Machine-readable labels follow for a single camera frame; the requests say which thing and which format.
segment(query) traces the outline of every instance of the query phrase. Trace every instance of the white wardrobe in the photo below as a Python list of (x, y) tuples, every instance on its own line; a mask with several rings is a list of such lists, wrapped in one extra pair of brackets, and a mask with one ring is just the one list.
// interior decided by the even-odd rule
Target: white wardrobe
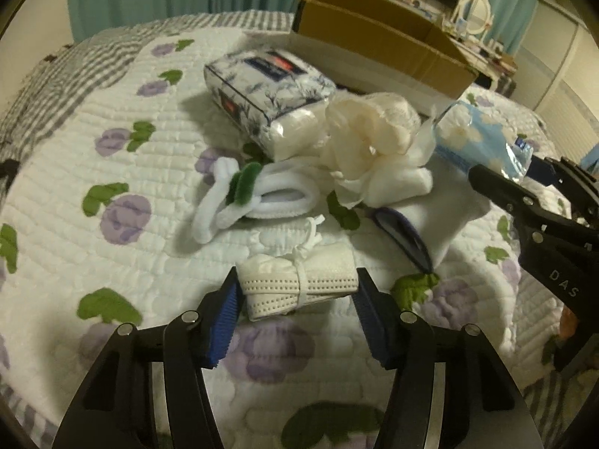
[(575, 15), (539, 0), (514, 56), (512, 99), (547, 123), (558, 152), (575, 162), (599, 142), (599, 48)]

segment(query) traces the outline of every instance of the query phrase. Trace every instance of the cardboard box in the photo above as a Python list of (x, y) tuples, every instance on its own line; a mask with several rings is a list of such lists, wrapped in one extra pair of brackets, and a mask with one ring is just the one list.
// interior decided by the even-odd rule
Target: cardboard box
[(300, 0), (289, 48), (336, 83), (446, 108), (477, 72), (440, 28), (388, 0)]

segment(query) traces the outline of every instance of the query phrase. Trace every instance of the blue wet wipe pack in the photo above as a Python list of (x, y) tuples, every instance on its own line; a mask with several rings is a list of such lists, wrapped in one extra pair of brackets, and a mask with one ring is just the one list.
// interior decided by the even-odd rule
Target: blue wet wipe pack
[(435, 152), (466, 173), (481, 164), (519, 182), (532, 160), (531, 145), (471, 104), (453, 104), (438, 119), (435, 137)]

